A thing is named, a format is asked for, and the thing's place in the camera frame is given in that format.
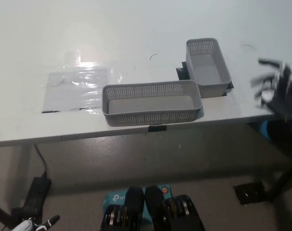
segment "table leg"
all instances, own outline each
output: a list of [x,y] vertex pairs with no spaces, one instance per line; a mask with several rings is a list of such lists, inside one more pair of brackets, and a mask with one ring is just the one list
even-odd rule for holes
[[282,173],[275,185],[268,192],[268,201],[273,202],[292,179],[292,166]]
[[14,220],[8,213],[3,211],[0,208],[0,223],[7,226],[9,229],[14,229],[17,225],[19,225],[19,222]]

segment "gray floor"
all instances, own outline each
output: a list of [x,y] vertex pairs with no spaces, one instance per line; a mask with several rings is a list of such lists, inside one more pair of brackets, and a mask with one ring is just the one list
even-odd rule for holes
[[[239,205],[233,186],[263,180],[269,187],[290,159],[247,125],[39,144],[53,184],[44,217],[51,231],[99,230],[102,199],[130,185],[169,183],[188,194],[207,231],[292,231],[292,189],[274,204]],[[23,203],[43,165],[33,146],[0,148],[0,206]]]

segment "mesh basket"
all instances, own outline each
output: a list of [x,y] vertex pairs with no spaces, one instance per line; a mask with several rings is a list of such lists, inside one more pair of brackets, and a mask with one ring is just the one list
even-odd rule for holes
[[224,95],[231,77],[216,39],[188,40],[186,64],[190,79],[198,83],[202,98]]
[[199,89],[192,80],[103,88],[102,111],[110,126],[190,122],[200,109]]

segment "cable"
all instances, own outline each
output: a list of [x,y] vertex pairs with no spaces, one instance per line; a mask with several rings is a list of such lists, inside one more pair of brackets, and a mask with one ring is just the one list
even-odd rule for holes
[[48,171],[47,164],[46,164],[45,159],[43,158],[43,156],[42,156],[42,154],[41,154],[41,152],[40,152],[38,146],[37,146],[36,144],[34,144],[34,146],[35,146],[35,149],[36,149],[36,151],[37,151],[39,157],[41,158],[41,160],[42,160],[42,162],[43,162],[43,164],[44,164],[44,173],[42,174],[41,177],[44,177],[45,179],[47,179],[47,171]]

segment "plastic sheet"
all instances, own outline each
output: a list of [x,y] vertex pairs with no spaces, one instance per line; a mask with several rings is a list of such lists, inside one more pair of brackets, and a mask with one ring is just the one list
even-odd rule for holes
[[121,74],[96,62],[81,62],[80,51],[70,53],[65,64],[51,71],[45,92],[43,113],[92,110],[102,107],[102,89],[120,83]]

